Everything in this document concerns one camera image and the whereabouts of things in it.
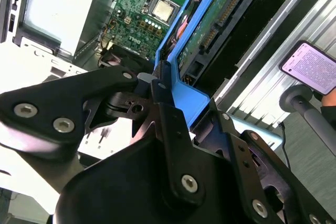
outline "screw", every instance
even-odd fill
[[[181,182],[182,182],[183,187],[189,193],[195,193],[195,192],[197,192],[198,185],[197,185],[196,180],[192,176],[190,176],[188,174],[183,175],[183,177],[181,179]]]
[[[32,118],[37,112],[37,108],[29,103],[21,103],[14,107],[14,113],[21,118]]]
[[[160,86],[161,88],[163,88],[163,89],[166,89],[166,86],[163,85],[162,83],[159,83],[159,86]]]
[[[129,73],[123,73],[122,74],[124,77],[126,77],[127,79],[132,79],[132,76]]]
[[[250,136],[251,136],[254,140],[258,140],[258,139],[259,139],[258,135],[257,135],[256,133],[254,133],[254,132],[250,133]]]
[[[227,114],[223,113],[222,116],[224,117],[225,120],[230,120],[230,117]]]
[[[316,218],[315,215],[310,214],[309,215],[309,219],[310,219],[311,223],[313,223],[313,224],[321,224],[320,221],[319,221],[319,219]]]
[[[54,120],[54,129],[60,133],[70,133],[74,130],[75,124],[68,118],[58,118]]]
[[[252,201],[252,206],[253,206],[254,210],[257,212],[257,214],[259,214],[264,219],[267,218],[267,216],[268,216],[267,209],[259,200],[254,199]]]

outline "black cable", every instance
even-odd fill
[[[283,122],[281,122],[279,124],[279,126],[281,127],[281,130],[282,130],[282,144],[281,144],[282,152],[285,156],[286,165],[287,165],[288,169],[291,170],[290,163],[289,163],[289,158],[287,156],[287,152],[286,152],[286,149],[285,149],[285,144],[286,144],[285,124]]]

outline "silver metal panel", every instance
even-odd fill
[[[56,40],[74,55],[92,0],[27,0],[24,23]]]
[[[291,0],[284,13],[289,12],[287,8],[294,4],[294,0]],[[232,104],[228,112],[259,126],[277,127],[279,122],[288,116],[288,113],[285,113],[279,107],[279,98],[286,89],[298,83],[298,81],[279,70],[280,62],[295,43],[301,39],[307,40],[331,56],[336,57],[335,21],[336,0],[319,0]],[[246,62],[242,64],[241,69],[244,69],[244,65],[253,59],[262,44],[267,41],[271,29],[264,30],[263,37],[259,37],[253,44],[251,50],[244,56],[247,56]],[[234,82],[235,78],[226,85],[220,94],[217,94],[217,102],[229,92]]]

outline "phone screen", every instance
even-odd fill
[[[305,41],[294,47],[280,70],[324,95],[336,87],[336,60]]]

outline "black metal bracket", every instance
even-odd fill
[[[277,215],[283,210],[285,223],[308,224],[313,218],[332,220],[257,133],[245,131],[240,135],[233,129],[229,115],[212,103],[195,123],[193,132],[198,147],[230,161],[240,203],[249,219],[255,223],[283,223]],[[272,189],[281,194],[281,200],[270,193]]]
[[[91,124],[100,103],[114,93],[132,91],[137,83],[126,68],[115,66],[3,93],[0,121],[10,136],[0,143],[45,159],[69,159],[88,133],[85,124]],[[19,109],[27,115],[20,115],[15,109],[20,104],[33,105],[36,114],[30,116],[30,108],[23,107]],[[54,123],[59,118],[69,119],[73,130],[57,131]]]
[[[276,188],[281,194],[287,223],[314,223],[314,218],[321,223],[333,223],[324,208],[257,133],[244,131],[240,138],[260,160],[258,174],[263,188]]]
[[[170,74],[170,64],[162,62],[159,76],[167,80]],[[171,89],[161,80],[152,80],[151,94],[153,105],[132,141],[155,135],[162,143],[159,149],[164,153],[166,169],[161,176],[166,201],[174,208],[185,204],[199,206],[204,200],[205,189],[202,177],[193,165],[195,156],[183,112],[174,106]],[[196,191],[190,192],[183,187],[181,181],[184,175],[197,181]]]

